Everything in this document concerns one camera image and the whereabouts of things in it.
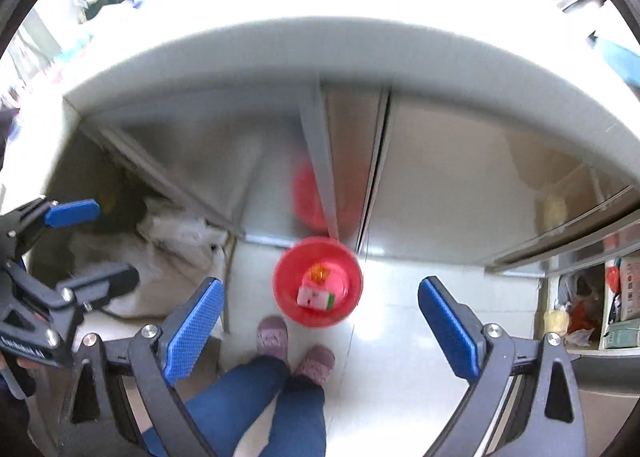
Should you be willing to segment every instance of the red bucket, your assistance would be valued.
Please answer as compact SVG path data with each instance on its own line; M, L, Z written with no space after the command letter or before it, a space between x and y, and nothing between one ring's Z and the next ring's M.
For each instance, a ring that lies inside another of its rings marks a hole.
M335 294L334 307L317 311L300 307L298 289L310 268L320 263L330 270L327 291ZM326 237L309 237L288 249L273 272L273 294L278 306L293 321L311 328L330 327L353 312L362 295L362 271L353 253Z

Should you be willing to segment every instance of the tile floor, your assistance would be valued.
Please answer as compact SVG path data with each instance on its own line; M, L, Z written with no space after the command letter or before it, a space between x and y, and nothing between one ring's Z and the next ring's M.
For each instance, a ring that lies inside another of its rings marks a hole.
M220 363L231 369L255 351L255 328L278 313L271 274L282 251L239 244L229 277L230 334ZM298 364L314 343L336 356L326 387L327 456L421 456L442 430L466 390L451 372L417 307L418 282L437 275L483 322L530 337L538 280L484 275L479 267L368 260L364 292L353 314L329 329L306 329L287 320L289 362ZM236 457L265 446L272 403L241 440Z

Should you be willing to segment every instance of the plastic bag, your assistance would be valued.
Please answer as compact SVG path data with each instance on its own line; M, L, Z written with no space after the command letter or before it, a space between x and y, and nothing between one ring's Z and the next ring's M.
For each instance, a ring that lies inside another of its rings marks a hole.
M225 271L225 254L217 246L226 241L226 231L170 202L149 199L146 204L148 213L138 225L144 239L133 233L76 233L69 244L77 275L104 262L130 263L138 270L135 291L103 308L123 318L164 317L189 299L202 280L222 279Z
M579 331L574 331L571 334L567 334L564 337L565 345L571 345L573 347L588 347L589 338L593 333L594 329L580 329Z

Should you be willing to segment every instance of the textured blue pad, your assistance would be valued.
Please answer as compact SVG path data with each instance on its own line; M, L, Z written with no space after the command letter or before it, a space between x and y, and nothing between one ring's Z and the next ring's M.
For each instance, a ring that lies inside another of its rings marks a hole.
M418 306L453 373L473 383L480 377L478 348L428 279L418 286Z
M44 215L44 223L51 228L65 228L81 222L90 222L99 216L98 202L89 199L53 206Z
M195 365L209 334L225 306L225 288L220 280L212 280L190 315L167 345L164 378L174 386Z

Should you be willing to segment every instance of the foot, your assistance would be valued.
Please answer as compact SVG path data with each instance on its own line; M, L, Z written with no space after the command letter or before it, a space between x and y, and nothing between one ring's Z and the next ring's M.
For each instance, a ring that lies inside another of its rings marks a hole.
M272 356L287 363L289 335L280 316L269 316L258 325L258 355Z
M335 356L324 345L316 345L306 353L305 359L297 368L296 376L306 376L316 385L324 385L331 377L334 369Z

